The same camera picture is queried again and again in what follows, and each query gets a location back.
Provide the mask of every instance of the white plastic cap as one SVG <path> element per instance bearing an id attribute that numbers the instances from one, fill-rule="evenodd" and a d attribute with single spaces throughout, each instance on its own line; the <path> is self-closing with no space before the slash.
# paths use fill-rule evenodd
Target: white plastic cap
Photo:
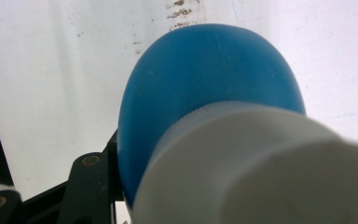
<path id="1" fill-rule="evenodd" d="M 224 102 L 174 124 L 134 224 L 358 223 L 358 147 L 298 114 Z"/>

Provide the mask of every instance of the blue rubber bulb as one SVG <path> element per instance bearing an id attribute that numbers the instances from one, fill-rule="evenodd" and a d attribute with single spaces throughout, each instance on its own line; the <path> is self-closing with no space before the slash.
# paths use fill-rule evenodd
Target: blue rubber bulb
<path id="1" fill-rule="evenodd" d="M 187 113 L 221 101 L 305 113 L 283 56 L 249 30 L 187 26 L 166 34 L 144 53 L 127 84 L 117 131 L 119 171 L 130 207 L 164 132 Z"/>

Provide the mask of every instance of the blue balloon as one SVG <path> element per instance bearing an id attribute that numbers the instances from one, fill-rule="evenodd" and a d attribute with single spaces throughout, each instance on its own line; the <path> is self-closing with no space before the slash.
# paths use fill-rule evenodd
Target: blue balloon
<path id="1" fill-rule="evenodd" d="M 249 30 L 187 26 L 166 34 L 144 53 L 127 84 L 117 129 L 119 171 L 130 206 L 164 132 L 187 113 L 222 101 L 305 114 L 289 65 Z"/>

